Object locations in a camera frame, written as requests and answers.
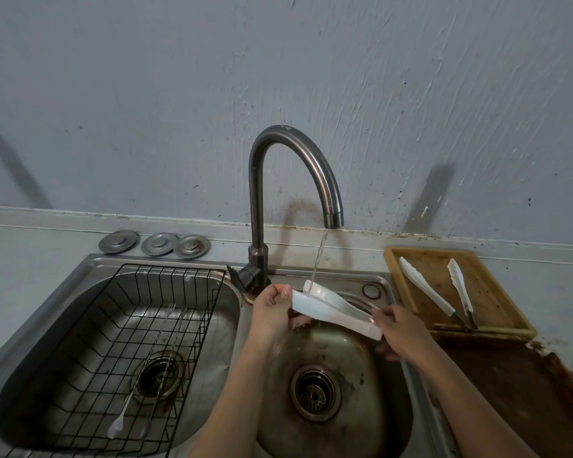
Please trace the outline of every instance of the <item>white tongs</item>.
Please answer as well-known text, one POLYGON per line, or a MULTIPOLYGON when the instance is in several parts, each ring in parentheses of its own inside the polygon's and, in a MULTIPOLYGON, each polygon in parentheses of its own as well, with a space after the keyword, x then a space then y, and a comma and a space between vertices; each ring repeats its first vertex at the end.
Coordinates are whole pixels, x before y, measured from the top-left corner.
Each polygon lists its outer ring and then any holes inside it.
POLYGON ((458 295, 461 298, 461 303, 463 304, 463 308, 465 309, 465 313, 467 314, 467 319, 470 324, 466 323, 466 321, 456 313, 454 307, 452 307, 447 300, 435 292, 435 289, 427 283, 422 274, 416 270, 412 264, 403 257, 399 257, 399 265, 403 274, 414 284, 414 286, 427 294, 446 315, 454 319, 465 331, 477 331, 478 325, 474 320, 474 308, 471 305, 471 300, 469 299, 467 289, 465 288, 463 272, 454 259, 450 259, 450 262, 448 263, 448 271, 450 272, 452 284, 458 291, 458 295))

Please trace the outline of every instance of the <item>wire basket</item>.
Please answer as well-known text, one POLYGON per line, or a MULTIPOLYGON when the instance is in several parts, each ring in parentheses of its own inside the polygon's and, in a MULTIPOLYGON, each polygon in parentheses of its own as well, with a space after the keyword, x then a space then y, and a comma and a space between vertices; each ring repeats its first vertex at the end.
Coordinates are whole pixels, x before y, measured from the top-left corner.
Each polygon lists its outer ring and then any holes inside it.
POLYGON ((0 457, 167 454, 224 278, 125 264, 77 298, 47 332, 61 330, 59 342, 0 400, 0 457), (130 394, 123 430, 108 439, 130 394))

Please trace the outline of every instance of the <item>hand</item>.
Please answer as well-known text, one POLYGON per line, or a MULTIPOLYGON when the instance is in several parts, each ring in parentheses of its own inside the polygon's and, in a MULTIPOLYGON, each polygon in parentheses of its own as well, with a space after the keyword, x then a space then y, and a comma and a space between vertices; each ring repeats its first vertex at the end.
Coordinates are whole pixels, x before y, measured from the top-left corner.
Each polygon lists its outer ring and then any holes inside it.
POLYGON ((262 348, 271 349, 290 329, 311 318, 303 315, 289 318, 293 304, 293 289, 290 284, 270 284, 255 299, 252 310, 249 340, 262 348))
POLYGON ((424 371, 441 351, 422 320, 406 308, 391 305, 373 308, 371 313, 386 338, 376 352, 387 360, 396 362, 403 357, 424 371))

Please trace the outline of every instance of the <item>drain strainer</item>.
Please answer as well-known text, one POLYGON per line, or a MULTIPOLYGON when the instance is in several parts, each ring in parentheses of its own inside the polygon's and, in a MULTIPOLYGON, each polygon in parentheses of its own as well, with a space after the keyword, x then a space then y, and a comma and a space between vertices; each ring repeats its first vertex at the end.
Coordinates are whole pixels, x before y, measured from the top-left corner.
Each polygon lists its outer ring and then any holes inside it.
POLYGON ((340 408, 342 392, 333 374, 318 364, 299 368, 291 379, 291 400, 304 418, 327 421, 340 408))
POLYGON ((131 381, 134 395, 143 403, 154 403, 157 397, 159 400, 168 398, 183 380, 184 367, 184 360, 179 354, 162 351, 151 355, 148 362, 140 363, 134 371, 131 381))

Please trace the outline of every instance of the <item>gooseneck faucet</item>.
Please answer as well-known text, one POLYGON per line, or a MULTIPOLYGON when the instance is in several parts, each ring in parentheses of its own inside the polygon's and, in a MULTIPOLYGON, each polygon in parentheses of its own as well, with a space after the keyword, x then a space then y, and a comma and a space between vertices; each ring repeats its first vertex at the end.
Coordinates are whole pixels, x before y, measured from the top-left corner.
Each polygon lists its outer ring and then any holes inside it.
POLYGON ((238 273, 240 288, 261 292, 267 278, 267 245, 263 242, 263 159, 267 149, 275 143, 291 148, 306 164, 321 198, 325 228, 336 229, 344 225, 342 199, 327 159, 318 146, 301 131, 286 125, 273 125, 262 131, 252 144, 249 158, 249 187, 251 190, 252 244, 249 263, 238 273))

